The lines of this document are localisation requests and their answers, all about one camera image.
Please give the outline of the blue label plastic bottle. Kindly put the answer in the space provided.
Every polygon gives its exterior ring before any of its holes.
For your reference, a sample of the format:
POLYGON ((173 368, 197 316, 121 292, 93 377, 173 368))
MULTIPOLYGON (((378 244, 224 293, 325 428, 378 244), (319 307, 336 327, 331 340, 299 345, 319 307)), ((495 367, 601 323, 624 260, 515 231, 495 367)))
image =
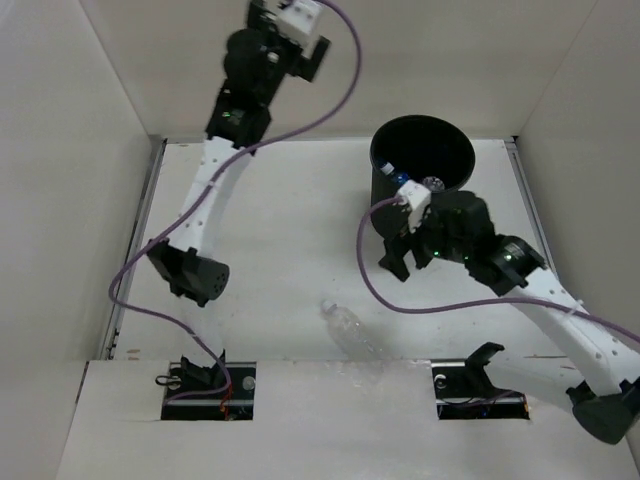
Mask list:
POLYGON ((398 188, 400 188, 410 180, 410 176, 406 172, 397 169, 390 162, 383 161, 379 165, 379 170, 389 181, 391 181, 398 188))

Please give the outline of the red label plastic bottle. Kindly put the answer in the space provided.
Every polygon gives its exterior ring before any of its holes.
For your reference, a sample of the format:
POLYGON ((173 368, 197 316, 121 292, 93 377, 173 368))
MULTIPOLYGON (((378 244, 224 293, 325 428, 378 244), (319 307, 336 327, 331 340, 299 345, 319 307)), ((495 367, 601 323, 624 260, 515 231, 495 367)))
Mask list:
POLYGON ((422 184, 431 192, 442 192, 446 189, 444 181, 436 176, 425 177, 422 184))

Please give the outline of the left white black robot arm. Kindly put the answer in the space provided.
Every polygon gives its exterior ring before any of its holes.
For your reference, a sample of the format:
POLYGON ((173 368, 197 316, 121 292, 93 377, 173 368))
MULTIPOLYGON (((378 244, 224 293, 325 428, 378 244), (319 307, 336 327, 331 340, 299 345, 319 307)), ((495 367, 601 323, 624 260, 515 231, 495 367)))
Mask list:
POLYGON ((275 11, 262 1, 250 2, 245 27, 226 43, 225 79, 181 209, 184 221, 147 253, 170 292, 180 298, 184 323, 202 340, 213 338, 208 328, 213 302, 230 277, 228 265, 214 257, 217 230, 251 157, 223 164, 262 141, 271 123, 270 105, 286 77, 314 80, 331 45, 314 35, 322 10, 316 1, 283 1, 275 11))

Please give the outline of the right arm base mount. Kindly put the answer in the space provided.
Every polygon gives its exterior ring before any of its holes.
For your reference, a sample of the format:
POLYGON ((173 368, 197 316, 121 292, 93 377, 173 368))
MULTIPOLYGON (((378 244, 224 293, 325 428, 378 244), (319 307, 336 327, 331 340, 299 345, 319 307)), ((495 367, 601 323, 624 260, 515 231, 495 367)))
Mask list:
POLYGON ((522 393, 475 385, 462 359, 432 360, 436 412, 439 420, 529 420, 522 393))

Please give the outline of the black ribbed plastic bin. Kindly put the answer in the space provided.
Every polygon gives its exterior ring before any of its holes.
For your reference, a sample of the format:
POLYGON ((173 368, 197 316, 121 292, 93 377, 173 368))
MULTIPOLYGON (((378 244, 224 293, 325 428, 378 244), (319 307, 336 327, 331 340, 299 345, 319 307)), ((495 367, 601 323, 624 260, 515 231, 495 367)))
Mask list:
POLYGON ((475 150, 465 133, 443 119, 428 115, 406 115, 382 125, 372 137, 369 157, 372 205, 395 197, 399 189, 380 172, 383 161, 390 162, 420 184, 427 176, 443 180, 446 189, 431 192, 431 200, 460 190, 476 166, 475 150))

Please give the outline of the right aluminium table rail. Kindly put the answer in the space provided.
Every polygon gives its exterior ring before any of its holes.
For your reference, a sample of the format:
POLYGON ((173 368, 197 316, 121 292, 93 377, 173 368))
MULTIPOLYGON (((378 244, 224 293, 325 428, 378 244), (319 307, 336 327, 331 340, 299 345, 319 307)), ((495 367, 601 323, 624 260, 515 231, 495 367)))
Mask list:
POLYGON ((525 175, 524 167, 521 161, 517 146, 517 138, 509 137, 504 141, 509 161, 518 183, 519 191, 524 201, 525 209, 527 211, 529 223, 533 229, 535 237, 536 250, 542 255, 550 270, 557 274, 556 265, 551 254, 549 243, 544 232, 544 228, 541 223, 541 219, 535 205, 535 201, 532 195, 531 188, 525 175))

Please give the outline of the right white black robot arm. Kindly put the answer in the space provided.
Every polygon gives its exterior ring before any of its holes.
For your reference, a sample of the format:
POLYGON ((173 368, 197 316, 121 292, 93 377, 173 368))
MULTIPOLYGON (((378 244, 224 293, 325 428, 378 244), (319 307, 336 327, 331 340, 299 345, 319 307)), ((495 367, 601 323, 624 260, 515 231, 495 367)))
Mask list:
POLYGON ((418 268, 432 260, 461 264, 494 294, 526 316, 570 363, 511 354, 487 342, 465 360, 464 384, 488 397, 497 390, 532 395, 567 412, 597 440, 615 445, 639 421, 639 354, 617 338, 619 328, 589 314, 526 241, 498 234, 484 200, 469 191, 409 192, 371 206, 398 208, 406 232, 385 242, 380 264, 401 281, 411 252, 418 268))

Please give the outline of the clear unlabelled plastic bottle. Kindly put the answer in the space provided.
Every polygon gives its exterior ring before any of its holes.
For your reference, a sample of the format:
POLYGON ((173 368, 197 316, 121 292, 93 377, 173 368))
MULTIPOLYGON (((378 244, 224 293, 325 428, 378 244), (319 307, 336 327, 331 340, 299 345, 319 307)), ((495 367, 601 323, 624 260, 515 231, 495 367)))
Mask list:
POLYGON ((371 370, 382 370, 389 361, 386 346, 350 309, 323 300, 320 306, 328 335, 348 358, 371 370))

